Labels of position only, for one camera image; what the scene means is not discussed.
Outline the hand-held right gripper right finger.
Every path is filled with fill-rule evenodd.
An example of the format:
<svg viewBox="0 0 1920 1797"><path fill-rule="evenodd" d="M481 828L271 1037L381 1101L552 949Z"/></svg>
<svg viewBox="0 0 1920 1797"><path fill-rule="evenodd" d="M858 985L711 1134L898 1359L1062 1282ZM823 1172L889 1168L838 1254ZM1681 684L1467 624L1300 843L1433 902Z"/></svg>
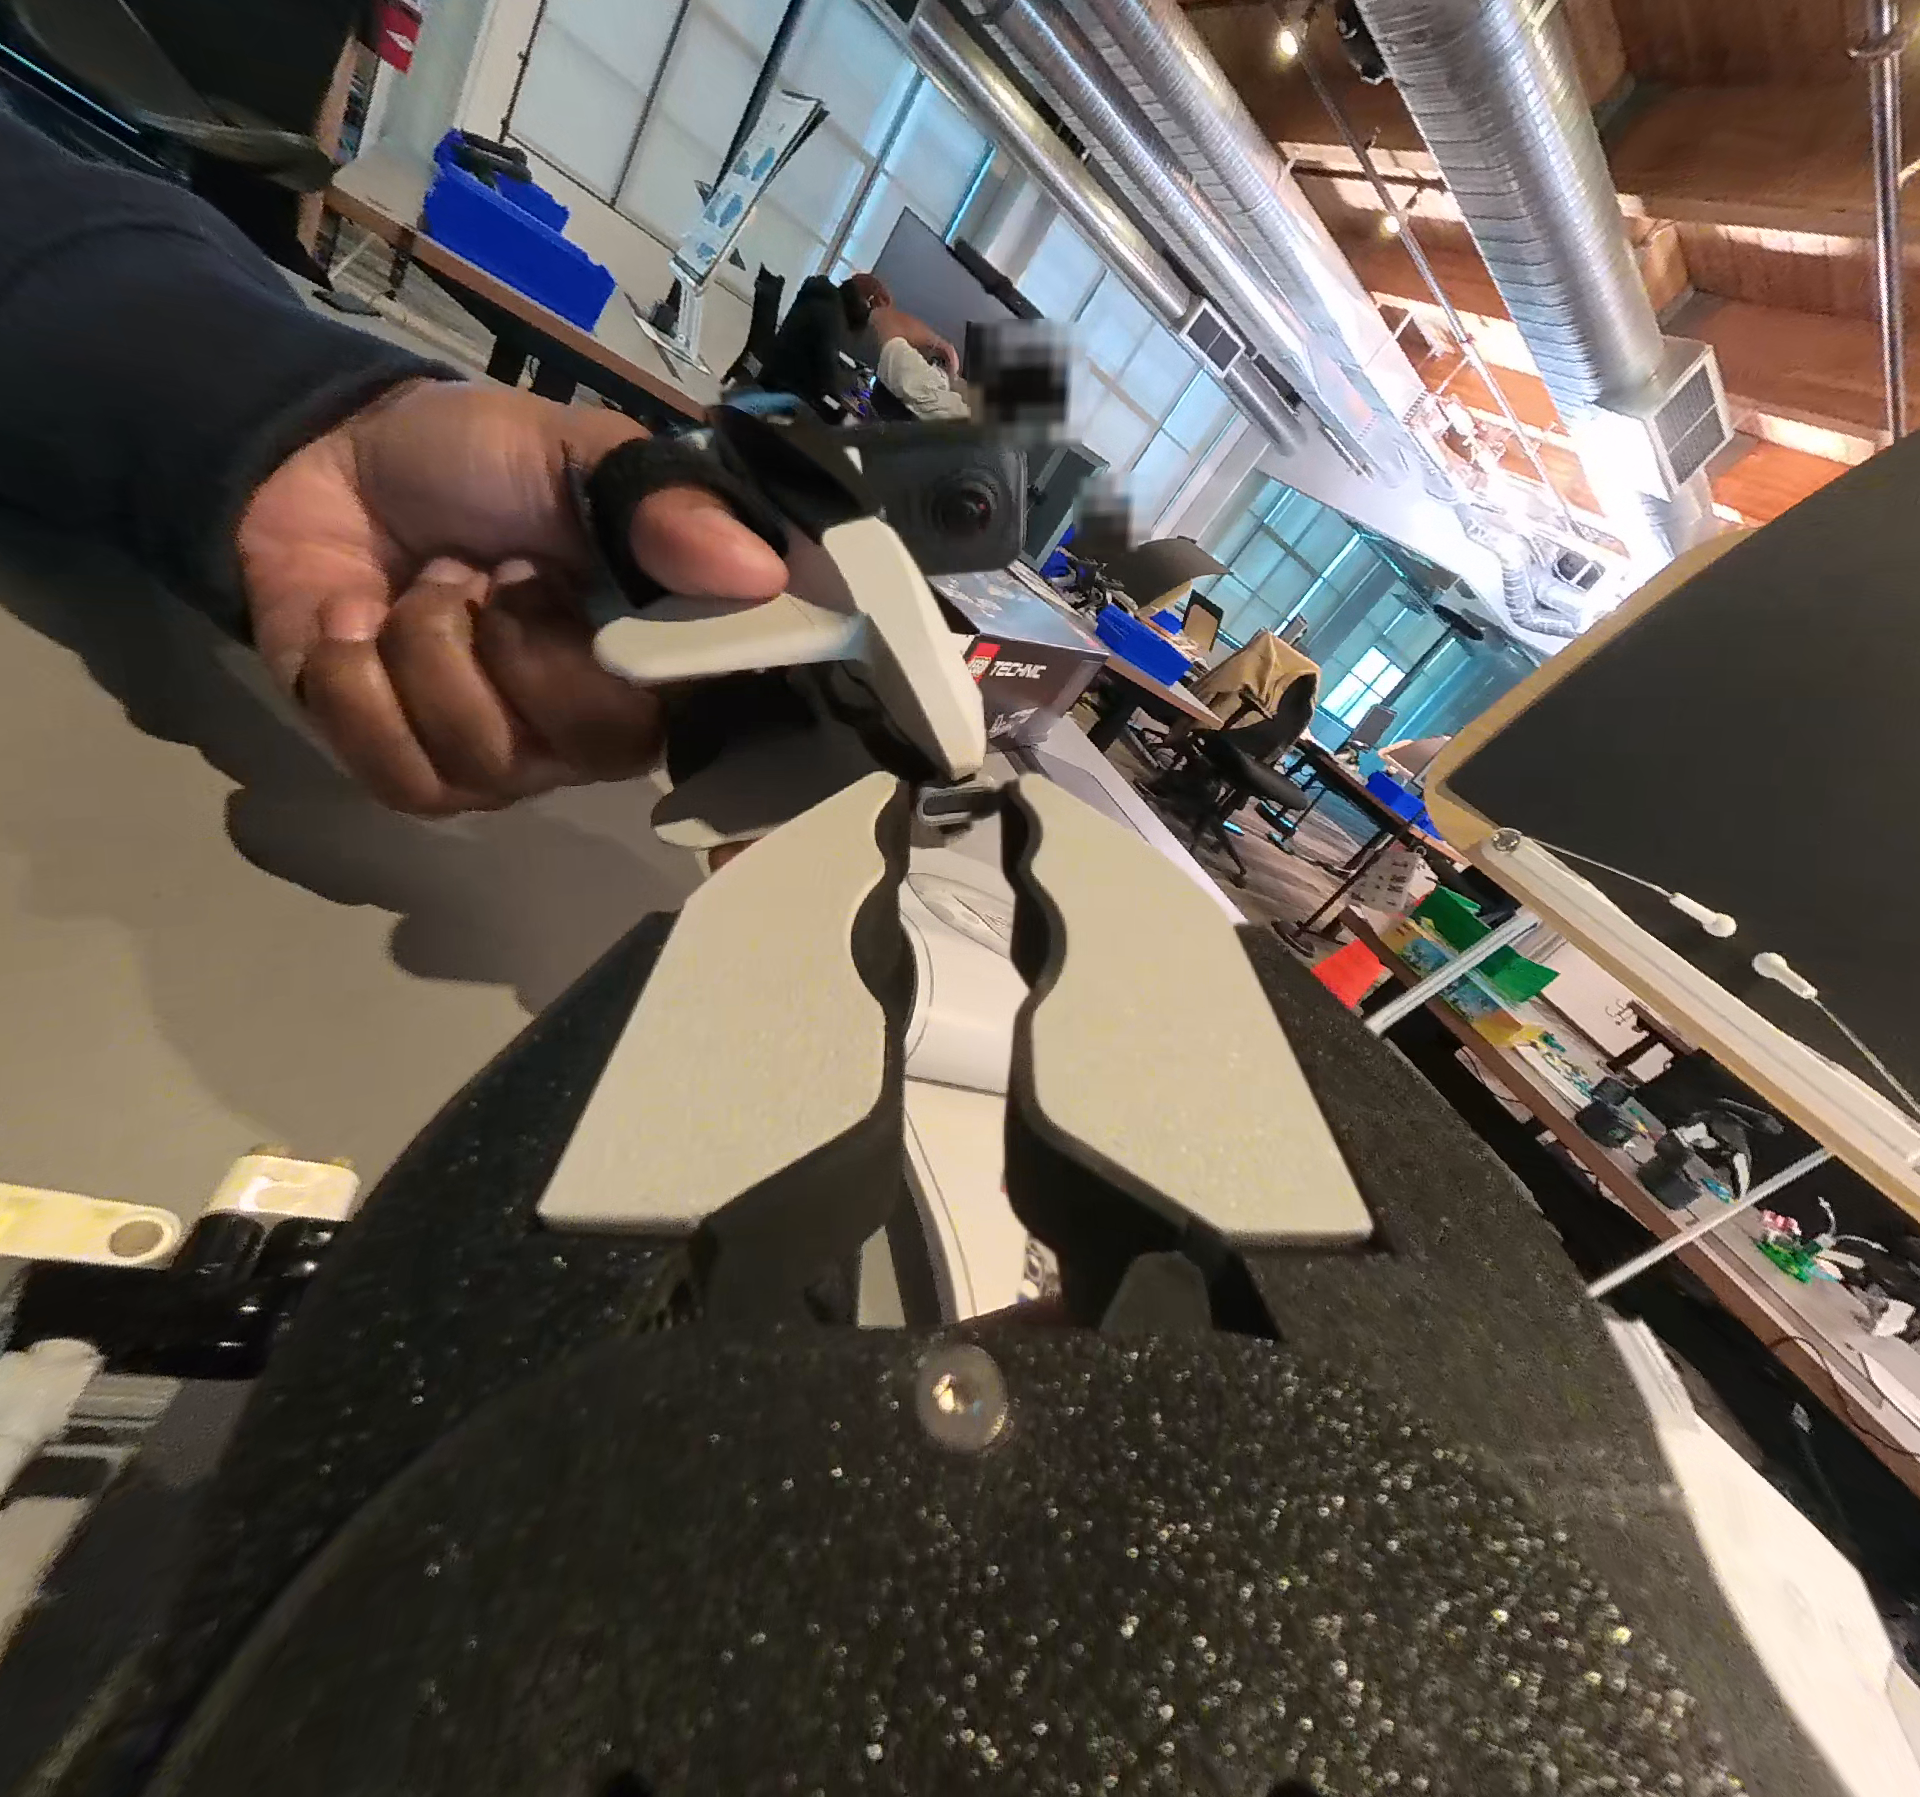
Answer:
<svg viewBox="0 0 1920 1797"><path fill-rule="evenodd" d="M1003 1180L1028 1233L1367 1245L1371 1208L1219 899L1044 777L1006 789L1002 851L1026 980Z"/></svg>

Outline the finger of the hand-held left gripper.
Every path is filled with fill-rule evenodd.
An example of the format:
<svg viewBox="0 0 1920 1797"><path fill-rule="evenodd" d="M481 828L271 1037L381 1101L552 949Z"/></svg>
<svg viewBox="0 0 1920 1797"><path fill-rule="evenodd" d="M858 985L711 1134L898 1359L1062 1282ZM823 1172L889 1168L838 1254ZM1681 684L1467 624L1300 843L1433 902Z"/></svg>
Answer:
<svg viewBox="0 0 1920 1797"><path fill-rule="evenodd" d="M784 518L782 531L782 594L667 594L619 610L593 635L597 660L639 687L845 671L927 777L972 778L986 755L981 693L900 534L876 515L832 524L824 535Z"/></svg>
<svg viewBox="0 0 1920 1797"><path fill-rule="evenodd" d="M653 807L653 832L675 850L748 846L873 777L894 785L894 772L858 740L734 741L667 789Z"/></svg>

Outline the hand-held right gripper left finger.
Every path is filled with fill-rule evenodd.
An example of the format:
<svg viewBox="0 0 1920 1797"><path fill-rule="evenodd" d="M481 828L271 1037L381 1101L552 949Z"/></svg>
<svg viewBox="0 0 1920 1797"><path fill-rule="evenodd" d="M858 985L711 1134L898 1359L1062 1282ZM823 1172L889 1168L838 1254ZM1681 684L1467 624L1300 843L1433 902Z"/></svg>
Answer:
<svg viewBox="0 0 1920 1797"><path fill-rule="evenodd" d="M724 863L667 931L543 1191L559 1232L717 1232L780 1180L851 1173L861 1240L900 1183L911 793L851 781Z"/></svg>

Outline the person's left hand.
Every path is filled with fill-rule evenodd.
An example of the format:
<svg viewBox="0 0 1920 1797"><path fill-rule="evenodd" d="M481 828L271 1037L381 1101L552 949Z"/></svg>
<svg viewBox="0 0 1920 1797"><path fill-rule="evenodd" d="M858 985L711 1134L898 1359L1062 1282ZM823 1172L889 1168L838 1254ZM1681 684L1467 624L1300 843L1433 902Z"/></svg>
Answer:
<svg viewBox="0 0 1920 1797"><path fill-rule="evenodd" d="M615 411L413 380L251 495L253 646L374 801L445 819L646 775L665 709L593 651L572 474L642 441Z"/></svg>

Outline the green toy baseplate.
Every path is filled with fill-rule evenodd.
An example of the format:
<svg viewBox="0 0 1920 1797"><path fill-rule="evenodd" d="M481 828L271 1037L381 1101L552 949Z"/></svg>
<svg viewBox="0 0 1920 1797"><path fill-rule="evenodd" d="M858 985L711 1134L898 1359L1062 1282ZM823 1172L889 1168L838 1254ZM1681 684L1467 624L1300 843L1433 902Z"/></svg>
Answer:
<svg viewBox="0 0 1920 1797"><path fill-rule="evenodd" d="M1404 959L1435 989L1478 978L1510 1007L1543 995L1559 976L1537 956L1536 934L1543 928L1540 914L1525 905L1494 920L1473 899L1435 888L1406 915Z"/></svg>

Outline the white banner stand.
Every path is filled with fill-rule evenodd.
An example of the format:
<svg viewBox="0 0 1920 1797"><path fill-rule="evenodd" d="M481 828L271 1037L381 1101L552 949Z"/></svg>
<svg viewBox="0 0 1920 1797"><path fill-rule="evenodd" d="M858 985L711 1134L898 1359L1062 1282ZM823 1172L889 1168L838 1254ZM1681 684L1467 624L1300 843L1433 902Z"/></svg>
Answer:
<svg viewBox="0 0 1920 1797"><path fill-rule="evenodd" d="M667 286L678 290L678 311L672 329L656 333L656 343L675 361L709 369L700 356L709 286L763 198L824 120L827 106L820 98L777 86L759 103L756 114L743 120L720 175L667 265Z"/></svg>

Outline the wooden table with black legs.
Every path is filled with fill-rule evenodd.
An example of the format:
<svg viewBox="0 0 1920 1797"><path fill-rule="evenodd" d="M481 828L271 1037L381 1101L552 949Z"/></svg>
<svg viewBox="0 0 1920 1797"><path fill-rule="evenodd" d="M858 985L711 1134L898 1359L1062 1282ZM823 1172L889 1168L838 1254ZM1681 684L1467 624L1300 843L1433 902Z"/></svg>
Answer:
<svg viewBox="0 0 1920 1797"><path fill-rule="evenodd" d="M570 383L599 392L624 415L653 430L675 430L709 417L707 403L685 392L667 374L514 290L443 243L424 236L416 225L386 214L351 191L326 189L319 201L332 225L353 225L391 252L391 275L405 278L410 267L422 270L492 334L489 360L492 380L504 381L512 360L518 356L523 368L533 368L530 389L551 401L556 401L559 389Z"/></svg>

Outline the stack of blue bins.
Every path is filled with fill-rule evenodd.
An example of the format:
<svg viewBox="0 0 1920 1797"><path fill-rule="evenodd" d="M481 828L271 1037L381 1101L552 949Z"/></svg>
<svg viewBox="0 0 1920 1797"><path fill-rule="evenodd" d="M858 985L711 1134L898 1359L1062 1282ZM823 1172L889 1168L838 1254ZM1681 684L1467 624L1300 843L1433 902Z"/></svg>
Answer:
<svg viewBox="0 0 1920 1797"><path fill-rule="evenodd" d="M570 210L512 142L451 129L434 147L420 205L424 234L554 318L593 333L615 275L574 243Z"/></svg>

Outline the long cluttered wooden table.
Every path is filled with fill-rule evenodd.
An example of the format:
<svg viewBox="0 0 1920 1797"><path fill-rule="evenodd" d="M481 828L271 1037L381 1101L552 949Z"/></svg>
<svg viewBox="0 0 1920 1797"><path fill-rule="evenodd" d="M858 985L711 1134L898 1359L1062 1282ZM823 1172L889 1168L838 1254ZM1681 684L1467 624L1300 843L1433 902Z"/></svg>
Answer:
<svg viewBox="0 0 1920 1797"><path fill-rule="evenodd" d="M1579 1271L1597 1279L1630 1256L1687 1233L1687 1242L1611 1292L1612 1305L1644 1305L1663 1283L1718 1311L1765 1352L1780 1397L1808 1402L1859 1444L1907 1496L1918 1494L1916 1352L1873 1335L1859 1303L1835 1283L1794 1282L1758 1245L1759 1213L1706 1228L1700 1208L1668 1208L1640 1180L1630 1150L1582 1132L1565 1096L1517 1047L1501 1047L1430 998L1387 1026L1387 1038L1449 1094L1471 1101L1463 1115L1488 1139L1524 1139L1524 1183L1563 1230Z"/></svg>

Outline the black panel board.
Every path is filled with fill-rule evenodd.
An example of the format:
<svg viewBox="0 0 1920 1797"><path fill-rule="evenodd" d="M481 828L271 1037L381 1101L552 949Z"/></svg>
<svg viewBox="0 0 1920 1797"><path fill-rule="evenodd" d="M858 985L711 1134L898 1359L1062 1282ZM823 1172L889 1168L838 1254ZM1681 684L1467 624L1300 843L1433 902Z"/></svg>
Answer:
<svg viewBox="0 0 1920 1797"><path fill-rule="evenodd" d="M1916 1213L1918 441L1672 561L1453 735L1446 839Z"/></svg>

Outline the pale yellow flat object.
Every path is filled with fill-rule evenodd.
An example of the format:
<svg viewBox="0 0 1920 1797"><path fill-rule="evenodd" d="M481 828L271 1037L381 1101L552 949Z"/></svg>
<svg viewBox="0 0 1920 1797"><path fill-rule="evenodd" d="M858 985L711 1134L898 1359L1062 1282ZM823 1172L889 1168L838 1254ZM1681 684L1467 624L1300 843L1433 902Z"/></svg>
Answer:
<svg viewBox="0 0 1920 1797"><path fill-rule="evenodd" d="M155 1267L181 1240L181 1220L162 1207L2 1183L2 1256L10 1260Z"/></svg>

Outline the black high-back office chair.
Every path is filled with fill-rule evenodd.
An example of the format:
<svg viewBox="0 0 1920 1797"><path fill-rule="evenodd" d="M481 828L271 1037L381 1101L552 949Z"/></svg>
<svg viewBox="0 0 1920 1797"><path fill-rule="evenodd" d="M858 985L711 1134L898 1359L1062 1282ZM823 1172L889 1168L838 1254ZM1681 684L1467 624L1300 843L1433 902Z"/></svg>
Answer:
<svg viewBox="0 0 1920 1797"><path fill-rule="evenodd" d="M372 0L5 0L37 60L130 129L297 194L336 172L321 107Z"/></svg>

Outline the slim metal ventilation duct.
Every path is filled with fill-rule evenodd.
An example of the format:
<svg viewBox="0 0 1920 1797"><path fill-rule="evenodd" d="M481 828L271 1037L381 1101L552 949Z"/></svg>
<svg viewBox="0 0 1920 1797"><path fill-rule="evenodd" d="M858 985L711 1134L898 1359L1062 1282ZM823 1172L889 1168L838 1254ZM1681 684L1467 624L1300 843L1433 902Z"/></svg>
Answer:
<svg viewBox="0 0 1920 1797"><path fill-rule="evenodd" d="M1209 294L1188 282L1187 272L1161 253L1125 204L1092 175L1088 162L1076 157L1046 124L1044 111L972 37L958 7L948 0L919 0L901 31L908 52L925 73L986 124L1044 194L1182 343L1182 311L1195 294ZM1276 391L1250 345L1226 378L1213 378L1282 455L1295 456L1300 451L1306 436L1303 417L1284 392Z"/></svg>
<svg viewBox="0 0 1920 1797"><path fill-rule="evenodd" d="M1199 191L1226 204L1226 227L1250 255L1265 294L1297 323L1328 421L1360 436L1371 420L1351 343L1351 272L1297 189L1277 150L1177 0L1068 0L1120 81L1170 138Z"/></svg>

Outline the black bracket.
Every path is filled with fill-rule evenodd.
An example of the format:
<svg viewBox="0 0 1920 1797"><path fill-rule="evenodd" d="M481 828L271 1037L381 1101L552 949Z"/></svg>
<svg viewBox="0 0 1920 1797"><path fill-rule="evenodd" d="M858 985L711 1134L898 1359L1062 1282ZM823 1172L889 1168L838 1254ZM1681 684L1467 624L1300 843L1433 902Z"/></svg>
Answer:
<svg viewBox="0 0 1920 1797"><path fill-rule="evenodd" d="M91 1348L111 1374L257 1376L344 1221L204 1213L155 1269L34 1262L6 1305L5 1349Z"/></svg>

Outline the large metal ventilation duct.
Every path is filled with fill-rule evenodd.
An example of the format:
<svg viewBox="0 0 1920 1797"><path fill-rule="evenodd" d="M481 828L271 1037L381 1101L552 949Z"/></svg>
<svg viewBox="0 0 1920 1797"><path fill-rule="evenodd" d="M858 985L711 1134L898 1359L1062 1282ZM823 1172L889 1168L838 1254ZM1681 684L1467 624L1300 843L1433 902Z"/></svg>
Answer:
<svg viewBox="0 0 1920 1797"><path fill-rule="evenodd" d="M1710 449L1675 463L1659 420L1695 392L1725 437L1725 397L1707 351L1663 334L1556 11L1547 0L1355 4L1599 511L1660 562L1716 535Z"/></svg>

